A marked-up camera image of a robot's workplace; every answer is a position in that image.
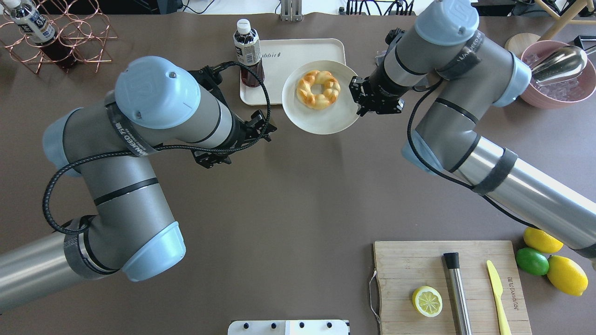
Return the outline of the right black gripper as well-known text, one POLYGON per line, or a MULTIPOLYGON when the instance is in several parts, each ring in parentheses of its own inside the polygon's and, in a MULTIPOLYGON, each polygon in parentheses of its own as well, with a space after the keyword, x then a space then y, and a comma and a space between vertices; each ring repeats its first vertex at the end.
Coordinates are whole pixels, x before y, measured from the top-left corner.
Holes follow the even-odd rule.
POLYGON ((353 101, 358 105, 356 114, 360 117, 369 112, 379 115, 398 114, 404 108, 402 98, 384 96, 372 86, 369 78, 353 76, 349 82, 349 91, 353 101))

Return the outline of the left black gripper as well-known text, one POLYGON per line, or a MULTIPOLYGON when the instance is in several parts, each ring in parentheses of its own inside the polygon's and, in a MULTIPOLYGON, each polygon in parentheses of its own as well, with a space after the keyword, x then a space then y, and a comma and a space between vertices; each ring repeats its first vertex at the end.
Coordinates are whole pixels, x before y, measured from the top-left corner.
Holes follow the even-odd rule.
MULTIPOLYGON (((233 116, 228 137, 215 148, 228 150, 245 146, 262 134, 264 134, 264 140, 271 141, 270 133, 275 132, 277 127, 272 119, 270 119, 268 124, 265 123, 265 119, 266 113, 262 112, 262 110, 256 110, 251 115, 251 120, 249 121, 244 121, 237 116, 233 116)), ((231 154, 227 151, 225 153, 206 153, 194 150, 192 151, 192 155, 195 162, 206 169, 210 169, 214 165, 221 163, 225 163, 226 165, 231 164, 231 159, 229 158, 231 154)))

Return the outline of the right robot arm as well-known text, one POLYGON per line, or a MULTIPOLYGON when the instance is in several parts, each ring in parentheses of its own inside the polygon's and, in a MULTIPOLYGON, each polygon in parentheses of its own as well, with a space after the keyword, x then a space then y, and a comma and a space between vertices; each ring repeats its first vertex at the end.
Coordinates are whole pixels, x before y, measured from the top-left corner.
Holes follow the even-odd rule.
POLYGON ((400 113, 401 97, 436 72, 444 86, 415 129, 404 155, 421 169, 460 184, 517 220, 595 260, 595 204, 475 132, 491 106, 506 106, 530 83, 530 68, 479 31, 468 0, 435 0, 404 33, 388 34, 385 58, 349 85, 358 114, 400 113))

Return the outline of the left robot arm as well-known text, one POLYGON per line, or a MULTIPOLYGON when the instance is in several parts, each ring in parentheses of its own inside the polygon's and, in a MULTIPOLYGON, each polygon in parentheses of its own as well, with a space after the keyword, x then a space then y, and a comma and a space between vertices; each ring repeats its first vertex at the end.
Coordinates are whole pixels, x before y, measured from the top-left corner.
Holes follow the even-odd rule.
POLYGON ((42 212, 53 233, 1 256, 1 311, 84 281, 122 271, 144 281, 170 269, 186 253, 149 156, 188 150, 207 169, 270 141, 271 104, 245 121, 219 89, 228 61, 187 71, 158 56, 134 60, 102 101, 72 110, 43 134, 43 150, 57 172, 42 212), (81 176, 97 214, 59 224, 50 197, 64 175, 81 176))

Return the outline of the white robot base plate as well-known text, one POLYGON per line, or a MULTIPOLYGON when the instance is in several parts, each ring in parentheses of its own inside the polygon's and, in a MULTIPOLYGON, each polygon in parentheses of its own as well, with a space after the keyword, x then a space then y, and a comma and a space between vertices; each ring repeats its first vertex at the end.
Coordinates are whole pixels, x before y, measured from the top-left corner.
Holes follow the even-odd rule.
POLYGON ((349 321, 339 319, 250 320, 231 322, 228 335, 349 335, 349 321))

